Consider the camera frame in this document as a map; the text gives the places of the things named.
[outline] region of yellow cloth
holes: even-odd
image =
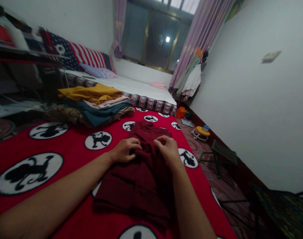
[[[86,99],[97,105],[101,104],[105,100],[114,100],[121,97],[124,93],[113,87],[97,84],[93,87],[77,86],[73,88],[59,89],[59,97],[64,96],[74,101],[81,101]]]

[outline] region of dark red sweater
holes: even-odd
[[[98,210],[113,209],[166,227],[174,215],[172,175],[153,142],[171,133],[147,121],[136,122],[127,138],[140,140],[136,159],[115,164],[103,177],[94,199]]]

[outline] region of red bedspread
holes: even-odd
[[[126,138],[133,123],[143,119],[172,133],[214,231],[220,238],[235,239],[232,227],[215,201],[210,185],[175,118],[153,111],[136,110],[135,114],[123,117],[118,122],[95,129],[65,123],[45,123],[0,143],[0,214],[111,150]],[[177,238],[177,225],[163,232],[139,218],[116,212],[93,212],[93,195],[98,187],[99,183],[53,233],[52,238]]]

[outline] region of folded clothes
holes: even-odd
[[[131,115],[135,113],[135,109],[127,106],[117,112],[111,119],[102,125],[118,121],[123,115]],[[67,105],[58,105],[48,109],[43,113],[43,118],[52,122],[72,122],[73,124],[83,124],[86,127],[93,128],[91,123],[82,115],[82,111]]]
[[[43,118],[52,122],[72,122],[73,124],[83,124],[92,128],[92,125],[83,117],[82,112],[67,105],[58,105],[46,110]]]
[[[113,106],[125,101],[130,100],[131,98],[126,97],[126,96],[121,96],[120,98],[114,99],[114,100],[108,100],[108,101],[103,101],[101,104],[97,105],[95,103],[89,102],[87,100],[83,100],[88,106],[95,108],[95,109],[101,109],[101,108],[105,108],[108,106]]]
[[[172,175],[154,139],[171,133],[151,122],[136,122],[127,138],[138,138],[143,150],[127,164],[115,164],[102,178],[94,198],[96,210],[116,210],[167,227],[174,218]]]
[[[91,123],[93,127],[97,127],[106,123],[112,119],[121,109],[132,105],[130,101],[125,101],[114,106],[105,107],[102,109],[94,109],[83,101],[74,101],[68,98],[64,98],[63,103],[73,108],[82,109],[82,115]]]
[[[106,100],[114,100],[121,97],[124,93],[113,87],[97,84],[93,87],[77,86],[73,88],[59,89],[59,97],[67,97],[74,101],[88,100],[97,105]]]
[[[161,82],[153,82],[153,83],[151,83],[151,86],[166,90],[166,85]]]

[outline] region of pillow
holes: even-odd
[[[87,64],[96,68],[106,68],[114,73],[114,66],[109,55],[89,49],[83,45],[70,42],[58,35],[49,33],[51,48],[54,53],[67,56],[70,59],[62,59],[60,61],[68,68],[68,70],[80,71],[79,63]]]
[[[105,68],[95,68],[89,66],[87,64],[80,63],[80,66],[85,70],[86,73],[89,73],[92,76],[102,79],[114,79],[117,78],[112,71],[105,69]]]

